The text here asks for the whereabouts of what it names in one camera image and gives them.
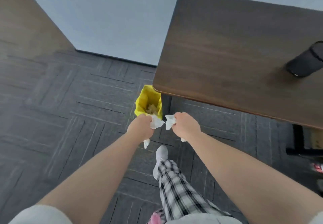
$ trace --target pink object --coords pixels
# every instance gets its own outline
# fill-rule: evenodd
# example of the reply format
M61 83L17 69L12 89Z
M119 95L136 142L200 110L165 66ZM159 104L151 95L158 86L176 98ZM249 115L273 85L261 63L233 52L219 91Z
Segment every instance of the pink object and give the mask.
M162 224L160 216L157 213L153 213L151 218L150 218L150 222L148 222L148 224Z

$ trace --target left hand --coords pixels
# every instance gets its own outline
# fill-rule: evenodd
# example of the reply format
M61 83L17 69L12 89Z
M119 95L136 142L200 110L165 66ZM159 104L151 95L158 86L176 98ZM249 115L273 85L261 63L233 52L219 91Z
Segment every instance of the left hand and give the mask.
M150 128L151 121L150 115L141 114L130 123L127 133L137 138L139 142L149 139L155 131Z

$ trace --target hand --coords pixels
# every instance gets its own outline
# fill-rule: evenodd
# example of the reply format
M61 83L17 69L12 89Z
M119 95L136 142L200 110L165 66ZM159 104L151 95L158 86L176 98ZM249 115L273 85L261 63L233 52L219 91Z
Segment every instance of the hand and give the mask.
M141 114L135 118L128 126L127 133L143 142L154 134L154 130L150 128L152 117L150 115Z
M191 135L201 132L199 123L188 113L175 113L176 124L173 125L173 132L185 140L189 140Z

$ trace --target wall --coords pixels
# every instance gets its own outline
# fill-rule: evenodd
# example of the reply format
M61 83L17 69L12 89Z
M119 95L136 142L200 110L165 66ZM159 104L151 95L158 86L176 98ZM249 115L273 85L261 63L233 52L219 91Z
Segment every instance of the wall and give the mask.
M78 50L157 65L176 0L36 0ZM256 0L323 10L323 0Z

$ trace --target black cup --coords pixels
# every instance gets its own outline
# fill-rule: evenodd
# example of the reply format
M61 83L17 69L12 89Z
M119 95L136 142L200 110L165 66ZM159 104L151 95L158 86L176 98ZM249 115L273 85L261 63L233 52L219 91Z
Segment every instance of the black cup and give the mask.
M297 77L306 77L323 67L323 41L317 41L310 48L290 60L286 69Z

